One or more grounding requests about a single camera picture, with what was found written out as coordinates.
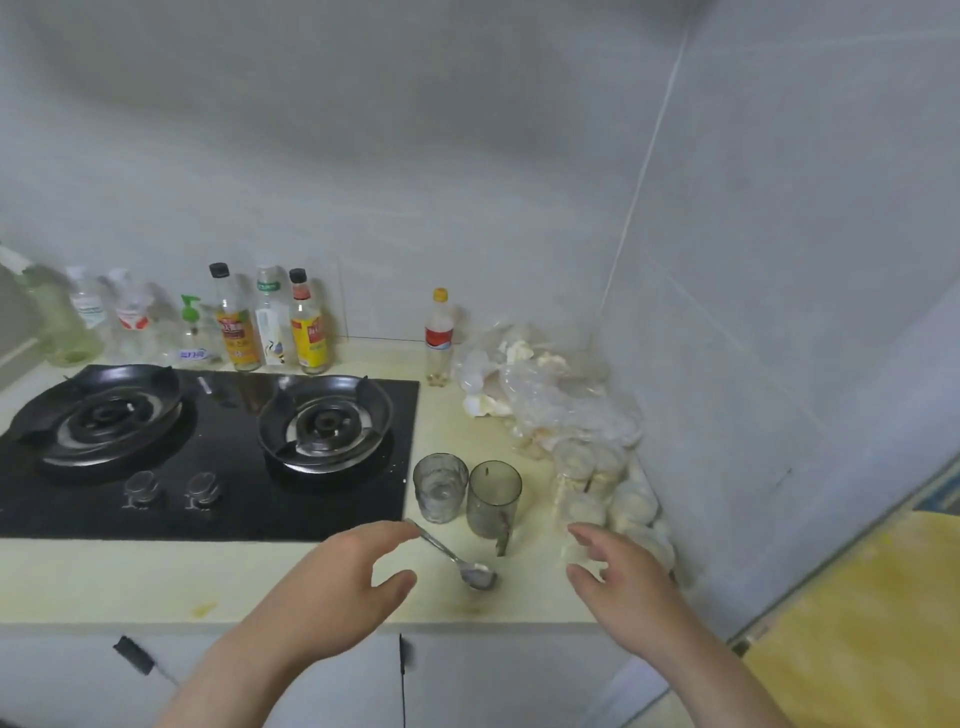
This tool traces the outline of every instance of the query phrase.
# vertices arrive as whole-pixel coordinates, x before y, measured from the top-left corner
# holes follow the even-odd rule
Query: stove knob
[[[132,506],[146,506],[160,495],[160,484],[152,471],[140,471],[131,475],[123,484],[124,493]]]
[[[186,484],[188,508],[212,505],[220,497],[220,483],[213,473],[197,473]]]

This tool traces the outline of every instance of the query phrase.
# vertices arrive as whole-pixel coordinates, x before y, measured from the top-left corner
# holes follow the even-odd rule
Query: bottle label
[[[326,364],[326,336],[324,319],[290,319],[294,330],[294,343],[297,344],[297,357],[302,367],[314,369]]]
[[[180,359],[182,361],[200,361],[206,359],[206,349],[181,349]]]
[[[442,351],[449,349],[453,344],[453,329],[450,331],[431,331],[426,330],[426,345],[429,349]]]
[[[117,308],[120,325],[131,331],[142,331],[150,325],[150,317],[140,308]]]
[[[285,364],[286,352],[283,350],[280,317],[276,311],[272,308],[257,308],[256,327],[260,329],[260,346],[263,347],[264,363],[268,366]]]
[[[98,327],[107,320],[107,312],[104,310],[103,302],[100,299],[90,296],[71,299],[71,301],[87,328]]]
[[[255,364],[260,360],[249,311],[221,311],[217,313],[217,322],[224,334],[227,354],[233,364]]]

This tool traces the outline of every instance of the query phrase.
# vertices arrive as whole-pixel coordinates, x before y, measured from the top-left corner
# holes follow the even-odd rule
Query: cooking oil bottle
[[[72,367],[95,359],[104,350],[97,334],[86,327],[56,279],[23,255],[0,245],[0,265],[33,301],[39,313],[36,338],[43,357],[55,367]]]
[[[250,310],[236,279],[230,277],[226,263],[210,263],[210,275],[217,285],[217,322],[224,334],[227,356],[237,372],[260,368],[260,343],[253,328]]]

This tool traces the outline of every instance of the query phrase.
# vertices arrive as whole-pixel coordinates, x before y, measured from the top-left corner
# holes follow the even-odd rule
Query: cabinet handle
[[[120,657],[130,663],[133,669],[135,669],[141,675],[149,675],[151,670],[156,667],[156,673],[160,677],[173,685],[175,688],[180,686],[177,678],[158,665],[156,660],[150,656],[150,653],[147,652],[147,650],[131,640],[129,637],[127,637],[127,635],[121,635],[120,640],[118,640],[117,644],[113,646],[113,649],[118,655],[120,655]]]

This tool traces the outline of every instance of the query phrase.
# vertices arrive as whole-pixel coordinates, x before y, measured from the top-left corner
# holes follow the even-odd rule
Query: wall tile
[[[632,235],[821,419],[960,273],[960,41],[684,62]]]
[[[466,309],[462,329],[533,321],[551,332],[592,331],[618,235],[539,216],[346,221],[340,258],[350,335],[420,340],[436,286]]]
[[[615,380],[642,407],[639,454],[681,545],[682,577],[757,546],[738,537],[742,524],[778,507],[817,427],[635,241],[617,262],[601,335]]]
[[[305,265],[360,335],[420,338],[441,282],[482,319],[560,318],[563,286],[593,316],[682,32],[655,6],[13,2],[0,212],[39,259],[171,294],[209,296],[213,259]]]
[[[924,31],[960,32],[954,0],[702,0],[691,54],[760,43],[806,43]]]

